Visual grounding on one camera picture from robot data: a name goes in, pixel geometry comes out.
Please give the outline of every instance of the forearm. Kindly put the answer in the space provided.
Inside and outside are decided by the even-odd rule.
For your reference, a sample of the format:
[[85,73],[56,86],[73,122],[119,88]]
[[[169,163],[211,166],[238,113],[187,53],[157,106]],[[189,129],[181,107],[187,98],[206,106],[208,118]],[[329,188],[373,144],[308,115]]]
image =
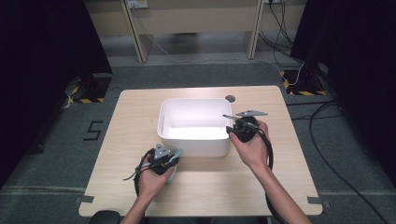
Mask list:
[[145,214],[146,209],[149,207],[152,198],[149,196],[139,195],[134,201],[131,209],[122,220],[120,224],[137,224]]
[[259,179],[272,206],[288,223],[310,223],[307,216],[276,179],[269,167],[252,169]]

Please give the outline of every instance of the white container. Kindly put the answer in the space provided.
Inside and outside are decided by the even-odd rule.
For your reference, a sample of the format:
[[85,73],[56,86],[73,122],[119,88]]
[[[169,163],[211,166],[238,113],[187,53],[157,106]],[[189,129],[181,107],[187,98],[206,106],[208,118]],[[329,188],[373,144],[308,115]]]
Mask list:
[[169,149],[183,149],[183,157],[222,157],[230,149],[226,126],[233,126],[231,105],[220,98],[181,98],[163,102],[158,135]]

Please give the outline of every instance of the person's left hand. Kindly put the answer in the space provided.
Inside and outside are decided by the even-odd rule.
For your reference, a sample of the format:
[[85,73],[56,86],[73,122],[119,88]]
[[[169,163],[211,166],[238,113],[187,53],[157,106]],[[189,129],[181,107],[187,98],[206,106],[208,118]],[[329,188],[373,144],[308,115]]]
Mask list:
[[[145,158],[144,163],[148,162],[150,155]],[[140,195],[144,195],[154,199],[162,190],[166,184],[166,180],[174,171],[175,167],[170,167],[162,175],[155,174],[152,170],[143,171],[139,179],[139,191]]]

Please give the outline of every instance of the table top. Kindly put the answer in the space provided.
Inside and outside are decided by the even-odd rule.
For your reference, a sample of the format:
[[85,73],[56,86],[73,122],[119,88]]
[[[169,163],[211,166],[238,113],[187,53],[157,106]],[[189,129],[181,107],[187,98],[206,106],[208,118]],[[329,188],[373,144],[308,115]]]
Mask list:
[[[161,138],[157,123],[162,102],[172,98],[235,97],[233,114],[248,109],[266,111],[265,121],[274,149],[274,173],[307,215],[319,215],[321,204],[292,125],[281,91],[276,86],[184,88],[123,91],[92,171],[79,213],[90,217],[99,210],[131,208],[136,194],[129,177],[140,158]],[[219,158],[182,157],[172,184],[165,186],[146,211],[148,217],[271,216],[264,190],[239,158],[233,144]]]

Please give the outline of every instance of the wooden desk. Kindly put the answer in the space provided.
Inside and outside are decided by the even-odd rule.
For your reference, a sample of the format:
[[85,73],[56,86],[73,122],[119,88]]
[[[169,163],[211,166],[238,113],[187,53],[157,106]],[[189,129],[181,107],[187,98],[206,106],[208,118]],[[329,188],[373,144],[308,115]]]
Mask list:
[[128,0],[121,1],[141,63],[147,60],[151,39],[157,34],[244,32],[247,57],[253,57],[263,0],[150,0],[148,8],[142,9],[129,9]]
[[[99,210],[124,216],[136,195],[130,176],[140,158],[156,143],[157,122],[163,101],[171,98],[223,98],[233,95],[233,113],[247,109],[267,111],[259,118],[268,123],[274,148],[274,173],[291,197],[308,215],[319,215],[321,204],[304,154],[278,87],[220,87],[123,91],[110,121],[92,171],[79,213],[92,216]],[[264,191],[253,173],[241,162],[233,144],[222,158],[181,158],[174,182],[149,206],[149,217],[270,216]]]

